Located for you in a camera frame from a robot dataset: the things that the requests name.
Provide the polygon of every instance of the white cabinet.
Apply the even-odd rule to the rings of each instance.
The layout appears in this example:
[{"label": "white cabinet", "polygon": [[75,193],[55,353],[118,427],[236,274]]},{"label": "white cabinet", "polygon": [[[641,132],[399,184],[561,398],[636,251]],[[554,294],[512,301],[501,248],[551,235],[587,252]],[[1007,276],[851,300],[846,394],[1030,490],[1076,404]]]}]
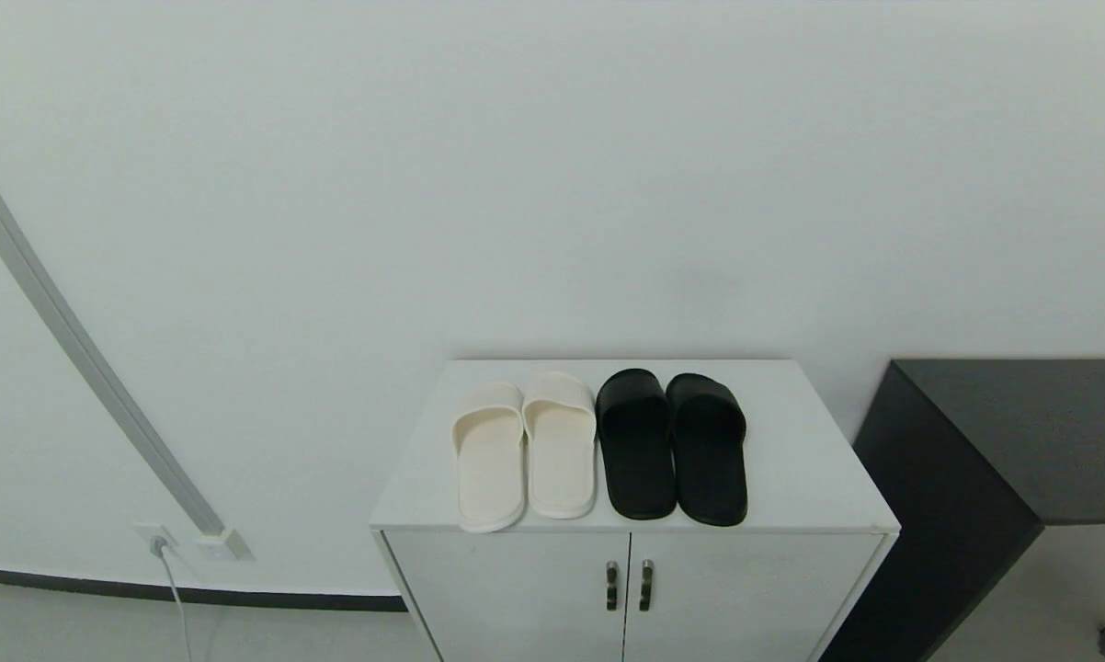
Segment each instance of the white cabinet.
[{"label": "white cabinet", "polygon": [[387,537],[445,662],[622,659],[624,606],[606,609],[606,566],[612,560],[625,574],[629,535]]},{"label": "white cabinet", "polygon": [[[663,385],[680,372],[707,375],[736,395],[749,423],[743,524],[707,527],[680,508],[625,519],[609,504],[599,453],[598,504],[587,516],[526,512],[505,532],[460,530],[449,430],[472,387],[524,387],[536,372],[564,369],[596,393],[632,366]],[[452,361],[370,525],[443,662],[817,660],[899,528],[789,360]]]},{"label": "white cabinet", "polygon": [[[878,535],[633,534],[628,660],[809,659]],[[641,569],[653,565],[642,611]]]}]

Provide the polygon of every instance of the cabinet handle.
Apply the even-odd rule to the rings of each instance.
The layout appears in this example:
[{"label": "cabinet handle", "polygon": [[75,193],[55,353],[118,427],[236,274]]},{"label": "cabinet handle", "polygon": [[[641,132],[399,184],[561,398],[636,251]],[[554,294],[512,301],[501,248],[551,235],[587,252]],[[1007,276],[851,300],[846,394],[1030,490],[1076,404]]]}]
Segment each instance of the cabinet handle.
[{"label": "cabinet handle", "polygon": [[654,564],[650,559],[642,561],[642,593],[638,599],[638,611],[650,611],[650,588],[654,582]]},{"label": "cabinet handle", "polygon": [[606,610],[619,609],[619,565],[609,561],[606,565]]}]

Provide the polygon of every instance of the slide sandal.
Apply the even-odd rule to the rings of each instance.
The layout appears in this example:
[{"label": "slide sandal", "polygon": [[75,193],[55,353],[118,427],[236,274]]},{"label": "slide sandal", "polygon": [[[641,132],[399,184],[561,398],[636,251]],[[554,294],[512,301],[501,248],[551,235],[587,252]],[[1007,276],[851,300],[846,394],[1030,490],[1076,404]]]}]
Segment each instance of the slide sandal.
[{"label": "slide sandal", "polygon": [[741,407],[728,387],[684,374],[666,386],[680,507],[696,523],[735,527],[745,521],[745,434]]},{"label": "slide sandal", "polygon": [[451,428],[459,470],[459,525],[485,534],[524,514],[523,396],[506,381],[477,387]]},{"label": "slide sandal", "polygon": [[659,378],[623,369],[598,391],[599,438],[614,511],[630,519],[657,519],[675,509],[670,406]]},{"label": "slide sandal", "polygon": [[565,372],[544,372],[524,391],[528,432],[528,502],[555,519],[593,508],[596,464],[593,393]]}]

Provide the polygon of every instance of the white cable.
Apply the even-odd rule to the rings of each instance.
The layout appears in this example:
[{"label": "white cable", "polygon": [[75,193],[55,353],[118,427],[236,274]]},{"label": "white cable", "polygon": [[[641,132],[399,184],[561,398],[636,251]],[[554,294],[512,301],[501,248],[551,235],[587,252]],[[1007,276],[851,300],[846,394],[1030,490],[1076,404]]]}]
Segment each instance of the white cable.
[{"label": "white cable", "polygon": [[167,544],[165,538],[159,538],[158,544],[154,540],[152,554],[161,560],[162,565],[165,565],[165,574],[169,576],[169,588],[172,589],[172,599],[178,601],[178,613],[181,613],[181,638],[186,642],[186,659],[188,662],[192,662],[192,649],[189,649],[189,626],[186,623],[186,617],[183,617],[183,607],[181,606],[181,593],[178,593],[178,584],[173,581],[172,569],[169,568],[169,560],[165,558],[166,546]]}]

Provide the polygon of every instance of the cabinet door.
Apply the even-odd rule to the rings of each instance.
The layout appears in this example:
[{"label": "cabinet door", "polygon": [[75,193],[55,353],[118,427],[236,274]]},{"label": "cabinet door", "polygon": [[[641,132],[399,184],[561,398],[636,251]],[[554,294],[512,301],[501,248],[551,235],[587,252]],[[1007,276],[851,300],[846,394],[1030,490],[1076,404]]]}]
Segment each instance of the cabinet door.
[{"label": "cabinet door", "polygon": [[386,539],[444,662],[621,662],[629,534],[387,532]]},{"label": "cabinet door", "polygon": [[633,534],[625,662],[806,662],[881,537]]}]

